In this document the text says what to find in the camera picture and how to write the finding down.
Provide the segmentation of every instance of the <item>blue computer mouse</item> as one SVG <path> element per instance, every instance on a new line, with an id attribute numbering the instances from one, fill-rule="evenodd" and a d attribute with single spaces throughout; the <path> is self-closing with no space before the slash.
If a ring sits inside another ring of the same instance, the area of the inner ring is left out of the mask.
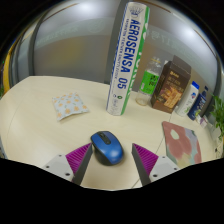
<path id="1" fill-rule="evenodd" d="M 112 166 L 123 159 L 124 151 L 118 139 L 109 131 L 99 131 L 91 136 L 95 155 L 100 163 Z"/>

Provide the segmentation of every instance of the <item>label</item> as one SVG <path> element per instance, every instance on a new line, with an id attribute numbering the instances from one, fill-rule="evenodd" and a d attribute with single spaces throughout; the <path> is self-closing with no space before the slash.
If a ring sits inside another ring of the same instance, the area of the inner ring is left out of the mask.
<path id="1" fill-rule="evenodd" d="M 201 112 L 201 110 L 206 102 L 203 97 L 200 97 L 200 98 L 201 98 L 200 102 L 198 103 L 197 107 L 194 109 L 194 111 L 191 115 L 193 119 L 195 119 L 199 115 L 199 113 Z"/>
<path id="2" fill-rule="evenodd" d="M 107 112 L 112 115 L 122 115 L 125 111 L 138 70 L 148 19 L 149 8 L 146 5 L 135 2 L 127 3 L 120 28 L 107 100 Z"/>
<path id="3" fill-rule="evenodd" d="M 189 96 L 188 101 L 186 102 L 185 106 L 180 111 L 178 111 L 178 113 L 180 115 L 184 116 L 190 111 L 191 106 L 192 106 L 196 96 L 197 95 L 194 92 Z"/>
<path id="4" fill-rule="evenodd" d="M 156 88 L 158 80 L 159 75 L 155 75 L 148 71 L 145 71 L 140 85 L 141 92 L 146 93 L 148 95 L 152 95 L 154 89 Z"/>

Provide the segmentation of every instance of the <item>green plant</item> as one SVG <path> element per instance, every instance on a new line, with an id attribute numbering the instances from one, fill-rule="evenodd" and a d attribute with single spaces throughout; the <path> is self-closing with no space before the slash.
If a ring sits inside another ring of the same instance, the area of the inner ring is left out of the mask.
<path id="1" fill-rule="evenodd" d="M 0 99 L 3 97 L 4 95 L 4 87 L 2 86 L 0 89 Z"/>
<path id="2" fill-rule="evenodd" d="M 224 136 L 224 102 L 218 97 L 212 95 L 215 100 L 214 110 L 210 112 L 216 119 L 216 128 L 221 130 L 221 138 Z"/>

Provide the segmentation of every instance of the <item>plastic packaging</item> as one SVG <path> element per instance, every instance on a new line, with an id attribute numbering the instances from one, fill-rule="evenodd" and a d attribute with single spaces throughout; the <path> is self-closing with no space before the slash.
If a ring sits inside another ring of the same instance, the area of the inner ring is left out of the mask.
<path id="1" fill-rule="evenodd" d="M 192 108 L 190 109 L 190 111 L 188 113 L 188 117 L 193 121 L 195 120 L 195 118 L 201 112 L 203 106 L 205 105 L 206 91 L 208 91 L 207 86 L 205 86 L 205 90 L 202 93 L 198 94 L 198 97 L 197 97 L 194 105 L 192 106 Z"/>
<path id="2" fill-rule="evenodd" d="M 194 101 L 197 98 L 198 90 L 199 85 L 194 81 L 192 82 L 191 85 L 188 86 L 176 110 L 176 113 L 179 116 L 185 117 L 187 113 L 190 111 Z"/>
<path id="3" fill-rule="evenodd" d="M 149 7 L 129 2 L 122 20 L 111 74 L 107 112 L 124 113 L 138 71 L 149 20 Z"/>
<path id="4" fill-rule="evenodd" d="M 143 79 L 138 90 L 138 95 L 136 97 L 136 102 L 138 104 L 142 106 L 148 104 L 159 80 L 160 70 L 160 59 L 156 57 L 151 58 L 144 72 Z"/>

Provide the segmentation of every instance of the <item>white cylindrical container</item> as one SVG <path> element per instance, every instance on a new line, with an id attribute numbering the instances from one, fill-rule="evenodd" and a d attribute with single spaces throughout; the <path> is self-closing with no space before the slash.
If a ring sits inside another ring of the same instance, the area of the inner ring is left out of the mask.
<path id="1" fill-rule="evenodd" d="M 129 2 L 124 11 L 107 100 L 107 112 L 124 113 L 138 71 L 149 20 L 149 7 Z"/>
<path id="2" fill-rule="evenodd" d="M 194 81 L 188 86 L 176 110 L 178 115 L 181 117 L 185 117 L 187 115 L 197 98 L 198 90 L 199 85 Z"/>

